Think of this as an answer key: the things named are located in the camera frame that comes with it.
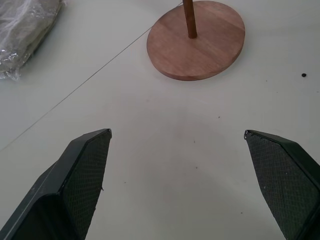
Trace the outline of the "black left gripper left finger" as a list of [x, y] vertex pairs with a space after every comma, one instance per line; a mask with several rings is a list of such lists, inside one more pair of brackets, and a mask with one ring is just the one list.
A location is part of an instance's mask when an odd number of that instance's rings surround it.
[[112, 131], [72, 140], [0, 230], [0, 240], [85, 240], [96, 210]]

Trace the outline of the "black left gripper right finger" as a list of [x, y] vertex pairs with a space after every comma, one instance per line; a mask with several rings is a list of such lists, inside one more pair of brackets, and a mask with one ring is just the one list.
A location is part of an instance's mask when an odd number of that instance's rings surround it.
[[320, 165], [296, 142], [244, 133], [260, 191], [286, 240], [320, 240]]

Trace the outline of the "clear plastic package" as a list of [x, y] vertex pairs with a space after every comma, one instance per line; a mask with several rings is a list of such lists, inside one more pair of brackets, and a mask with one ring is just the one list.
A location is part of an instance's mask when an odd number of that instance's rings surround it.
[[0, 0], [0, 80], [20, 78], [67, 0]]

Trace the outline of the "round wooden stand with pole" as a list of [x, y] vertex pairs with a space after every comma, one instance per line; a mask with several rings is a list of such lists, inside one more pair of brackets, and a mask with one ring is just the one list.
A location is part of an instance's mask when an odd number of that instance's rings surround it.
[[152, 26], [146, 50], [152, 65], [180, 81], [213, 77], [230, 67], [245, 42], [245, 24], [232, 7], [182, 0]]

